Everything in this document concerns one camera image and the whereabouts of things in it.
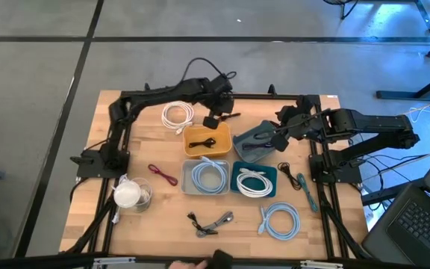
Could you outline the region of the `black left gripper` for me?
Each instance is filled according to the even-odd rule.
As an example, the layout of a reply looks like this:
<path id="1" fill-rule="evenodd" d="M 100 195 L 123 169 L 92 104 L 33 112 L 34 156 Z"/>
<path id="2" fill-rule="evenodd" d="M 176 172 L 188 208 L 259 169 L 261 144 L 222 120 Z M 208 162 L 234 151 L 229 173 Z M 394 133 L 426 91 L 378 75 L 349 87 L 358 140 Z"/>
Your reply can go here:
<path id="1" fill-rule="evenodd" d="M 220 117 L 204 117 L 202 125 L 209 129 L 217 129 L 219 122 L 239 117 L 241 113 L 231 114 L 234 107 L 232 85 L 228 79 L 218 78 L 211 82 L 211 98 L 209 99 L 210 115 L 222 115 Z"/>

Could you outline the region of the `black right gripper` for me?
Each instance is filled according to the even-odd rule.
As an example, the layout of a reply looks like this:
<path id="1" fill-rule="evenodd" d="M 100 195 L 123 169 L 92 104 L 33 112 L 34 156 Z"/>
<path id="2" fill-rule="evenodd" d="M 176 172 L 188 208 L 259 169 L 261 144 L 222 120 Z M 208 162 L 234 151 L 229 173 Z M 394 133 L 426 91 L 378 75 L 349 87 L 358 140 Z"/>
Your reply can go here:
<path id="1" fill-rule="evenodd" d="M 275 114 L 279 122 L 287 122 L 287 133 L 291 138 L 325 140 L 323 117 L 327 110 L 311 115 L 301 108 L 285 105 Z M 270 143 L 279 152 L 285 151 L 289 145 L 288 139 L 282 134 L 272 136 Z"/>

